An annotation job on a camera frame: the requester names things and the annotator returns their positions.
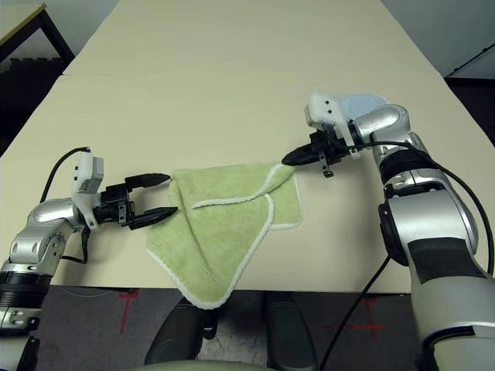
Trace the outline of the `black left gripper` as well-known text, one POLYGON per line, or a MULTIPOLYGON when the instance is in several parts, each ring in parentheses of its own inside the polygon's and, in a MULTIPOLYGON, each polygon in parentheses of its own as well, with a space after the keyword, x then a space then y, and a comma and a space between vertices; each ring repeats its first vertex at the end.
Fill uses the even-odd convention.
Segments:
POLYGON ((125 178, 125 183, 108 186, 101 194, 101 204, 93 208, 98 223, 118 223, 130 230, 157 224, 178 211, 178 207, 159 207, 135 215, 135 203, 129 194, 133 189, 157 186, 171 177, 162 173, 146 173, 125 178))

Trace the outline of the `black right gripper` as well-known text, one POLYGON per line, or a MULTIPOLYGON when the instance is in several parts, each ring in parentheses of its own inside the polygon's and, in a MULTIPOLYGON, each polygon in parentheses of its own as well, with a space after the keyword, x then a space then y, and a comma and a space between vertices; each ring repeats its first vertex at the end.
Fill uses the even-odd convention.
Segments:
POLYGON ((317 130, 309 138, 310 144, 291 151, 282 159, 282 164, 303 166, 319 162, 324 177, 327 179, 333 177, 331 166, 350 155, 346 142, 343 139, 338 139, 336 132, 331 128, 323 131, 317 130))

